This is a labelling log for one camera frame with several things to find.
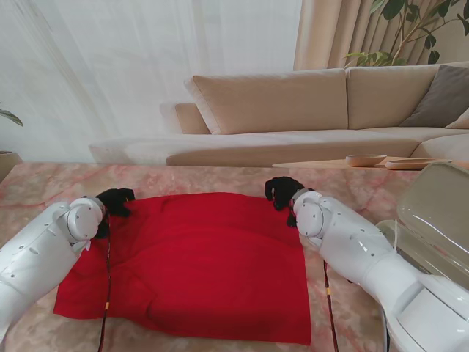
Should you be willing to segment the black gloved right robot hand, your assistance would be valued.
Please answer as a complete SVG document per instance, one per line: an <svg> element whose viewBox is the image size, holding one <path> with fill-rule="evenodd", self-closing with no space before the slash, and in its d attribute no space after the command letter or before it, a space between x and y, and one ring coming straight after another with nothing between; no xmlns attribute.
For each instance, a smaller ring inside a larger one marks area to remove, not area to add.
<svg viewBox="0 0 469 352"><path fill-rule="evenodd" d="M302 190L313 191L291 177L274 177L265 182L265 197L273 203L277 210L289 207L290 201L296 193Z"/></svg>

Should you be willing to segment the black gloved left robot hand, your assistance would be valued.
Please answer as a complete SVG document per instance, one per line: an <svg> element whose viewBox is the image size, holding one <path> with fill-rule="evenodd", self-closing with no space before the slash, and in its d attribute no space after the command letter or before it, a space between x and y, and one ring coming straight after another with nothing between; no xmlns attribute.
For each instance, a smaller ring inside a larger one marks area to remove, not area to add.
<svg viewBox="0 0 469 352"><path fill-rule="evenodd" d="M133 189L111 188L96 196L104 205L111 216L128 217L131 212L125 207L125 203L135 200Z"/></svg>

